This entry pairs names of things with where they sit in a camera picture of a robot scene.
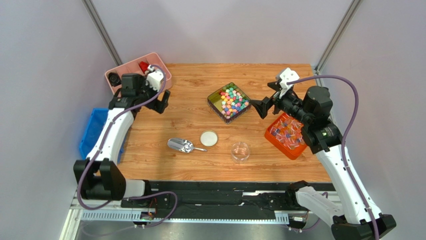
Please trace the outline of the blue plastic bin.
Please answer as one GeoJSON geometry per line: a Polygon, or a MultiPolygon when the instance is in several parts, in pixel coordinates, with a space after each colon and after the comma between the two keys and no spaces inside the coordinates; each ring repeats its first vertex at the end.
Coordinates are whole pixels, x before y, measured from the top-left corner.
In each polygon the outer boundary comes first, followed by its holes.
{"type": "Polygon", "coordinates": [[[81,159],[85,160],[87,158],[87,155],[95,147],[98,138],[100,137],[101,132],[109,118],[113,119],[123,110],[123,108],[114,108],[112,110],[112,113],[109,113],[108,108],[94,108],[92,110],[87,126],[79,144],[79,152],[81,159]]]}

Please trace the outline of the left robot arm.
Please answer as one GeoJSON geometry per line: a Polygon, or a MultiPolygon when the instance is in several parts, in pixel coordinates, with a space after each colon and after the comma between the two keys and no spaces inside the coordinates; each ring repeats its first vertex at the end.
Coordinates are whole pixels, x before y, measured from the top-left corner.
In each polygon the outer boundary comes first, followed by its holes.
{"type": "Polygon", "coordinates": [[[147,75],[122,75],[121,88],[109,102],[107,118],[97,142],[86,158],[77,160],[73,166],[80,201],[118,201],[145,194],[146,181],[125,178],[118,169],[117,161],[141,108],[162,114],[168,106],[170,92],[165,87],[166,75],[159,69],[147,75]]]}

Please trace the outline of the square tin of star candies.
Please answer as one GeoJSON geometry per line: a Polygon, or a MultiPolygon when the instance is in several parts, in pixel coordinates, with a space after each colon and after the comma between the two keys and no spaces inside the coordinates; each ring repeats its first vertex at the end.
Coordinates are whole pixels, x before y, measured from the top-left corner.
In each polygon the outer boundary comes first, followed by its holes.
{"type": "Polygon", "coordinates": [[[252,106],[248,95],[234,82],[210,94],[207,104],[227,125],[245,114],[252,106]]]}

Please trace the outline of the orange tray of candies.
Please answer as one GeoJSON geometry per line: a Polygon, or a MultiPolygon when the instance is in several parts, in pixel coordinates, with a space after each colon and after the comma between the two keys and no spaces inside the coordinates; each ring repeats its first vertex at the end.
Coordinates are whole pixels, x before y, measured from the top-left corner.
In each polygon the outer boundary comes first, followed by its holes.
{"type": "Polygon", "coordinates": [[[302,136],[303,126],[283,113],[266,129],[264,137],[286,157],[296,160],[307,148],[302,136]]]}

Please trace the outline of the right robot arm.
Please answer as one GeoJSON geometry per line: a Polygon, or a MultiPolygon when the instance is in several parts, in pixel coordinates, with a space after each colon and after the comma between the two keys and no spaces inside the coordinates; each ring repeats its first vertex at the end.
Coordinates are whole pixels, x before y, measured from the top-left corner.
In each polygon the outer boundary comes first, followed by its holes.
{"type": "Polygon", "coordinates": [[[261,118],[269,109],[284,112],[302,123],[302,138],[327,171],[340,205],[318,193],[305,181],[287,188],[289,205],[306,208],[331,229],[336,240],[378,240],[393,230],[397,223],[390,214],[382,213],[361,183],[344,146],[339,128],[330,120],[333,106],[326,87],[312,86],[299,98],[292,87],[270,82],[275,90],[270,97],[251,100],[261,118]]]}

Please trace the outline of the clear plastic cup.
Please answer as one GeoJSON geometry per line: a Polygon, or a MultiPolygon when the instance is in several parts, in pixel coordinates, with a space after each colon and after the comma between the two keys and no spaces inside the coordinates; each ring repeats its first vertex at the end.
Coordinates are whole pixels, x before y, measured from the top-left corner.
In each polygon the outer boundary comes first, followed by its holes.
{"type": "Polygon", "coordinates": [[[237,164],[245,163],[250,154],[250,147],[245,142],[236,142],[231,147],[231,159],[237,164]]]}

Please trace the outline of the metal scoop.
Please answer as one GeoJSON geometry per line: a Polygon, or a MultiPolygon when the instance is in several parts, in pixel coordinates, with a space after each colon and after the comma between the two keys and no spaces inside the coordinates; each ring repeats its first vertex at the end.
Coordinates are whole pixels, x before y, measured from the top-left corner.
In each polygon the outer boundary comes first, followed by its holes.
{"type": "Polygon", "coordinates": [[[195,147],[194,144],[186,139],[173,137],[167,141],[167,146],[173,150],[182,152],[182,153],[191,153],[194,150],[207,152],[207,149],[195,147]]]}

